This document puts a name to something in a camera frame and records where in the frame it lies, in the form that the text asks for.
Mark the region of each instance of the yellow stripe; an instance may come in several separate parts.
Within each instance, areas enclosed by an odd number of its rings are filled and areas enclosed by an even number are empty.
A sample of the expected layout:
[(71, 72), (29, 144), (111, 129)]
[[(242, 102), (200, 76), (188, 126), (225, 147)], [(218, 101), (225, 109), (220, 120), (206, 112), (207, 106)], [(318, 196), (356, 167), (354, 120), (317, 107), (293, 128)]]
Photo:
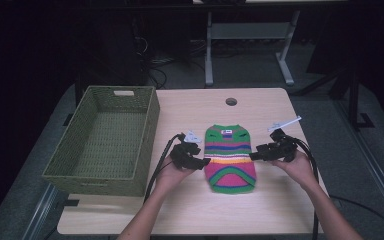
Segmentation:
[(234, 158), (234, 159), (211, 158), (211, 162), (221, 163), (221, 164), (233, 164), (233, 163), (249, 163), (252, 161), (251, 161), (251, 158)]

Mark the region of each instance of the person's right hand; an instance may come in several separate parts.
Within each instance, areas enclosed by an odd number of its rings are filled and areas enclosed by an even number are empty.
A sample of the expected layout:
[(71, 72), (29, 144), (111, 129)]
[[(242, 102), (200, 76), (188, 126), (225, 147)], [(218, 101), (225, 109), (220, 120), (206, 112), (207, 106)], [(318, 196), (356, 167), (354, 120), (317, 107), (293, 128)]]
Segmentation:
[(317, 184), (310, 160), (308, 159), (307, 155), (301, 151), (296, 151), (295, 158), (291, 162), (275, 160), (271, 161), (271, 164), (283, 169), (295, 182), (300, 184), (304, 189), (311, 187), (314, 183)]

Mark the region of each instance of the colorful knit sweater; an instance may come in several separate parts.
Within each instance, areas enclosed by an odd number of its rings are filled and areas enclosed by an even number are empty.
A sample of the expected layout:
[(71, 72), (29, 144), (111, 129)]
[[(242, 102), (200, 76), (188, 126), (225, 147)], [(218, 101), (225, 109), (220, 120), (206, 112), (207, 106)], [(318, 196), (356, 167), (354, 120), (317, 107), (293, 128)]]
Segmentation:
[(215, 192), (244, 193), (254, 189), (256, 173), (250, 135), (240, 125), (214, 125), (205, 133), (204, 157), (211, 158), (205, 175)]

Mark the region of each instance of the light wood table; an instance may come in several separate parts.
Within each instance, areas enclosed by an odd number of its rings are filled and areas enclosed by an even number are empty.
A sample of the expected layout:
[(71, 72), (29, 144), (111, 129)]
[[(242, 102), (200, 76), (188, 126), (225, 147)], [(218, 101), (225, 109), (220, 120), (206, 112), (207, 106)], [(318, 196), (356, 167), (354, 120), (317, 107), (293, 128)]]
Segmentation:
[[(168, 142), (180, 132), (204, 138), (213, 124), (239, 124), (251, 135), (253, 151), (272, 142), (267, 128), (274, 122), (296, 117), (289, 97), (280, 88), (159, 90), (161, 105), (152, 153), (150, 175)], [(236, 106), (228, 106), (235, 98)], [(299, 123), (283, 128), (286, 134), (306, 142)], [(198, 144), (202, 149), (204, 141)], [(158, 215), (156, 235), (235, 235), (311, 233), (314, 208), (300, 186), (285, 172), (256, 161), (253, 192), (227, 195), (211, 191), (204, 171), (185, 179), (165, 201)], [(65, 207), (58, 224), (61, 234), (118, 234), (133, 218), (143, 198), (71, 194), (76, 207)]]

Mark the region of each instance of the basket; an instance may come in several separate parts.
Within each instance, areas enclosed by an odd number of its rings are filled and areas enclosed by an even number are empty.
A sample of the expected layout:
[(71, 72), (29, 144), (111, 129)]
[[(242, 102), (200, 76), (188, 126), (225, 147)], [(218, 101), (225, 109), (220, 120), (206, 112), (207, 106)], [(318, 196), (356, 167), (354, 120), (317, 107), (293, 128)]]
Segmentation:
[(159, 113), (154, 87), (89, 86), (43, 177), (68, 193), (143, 196)]

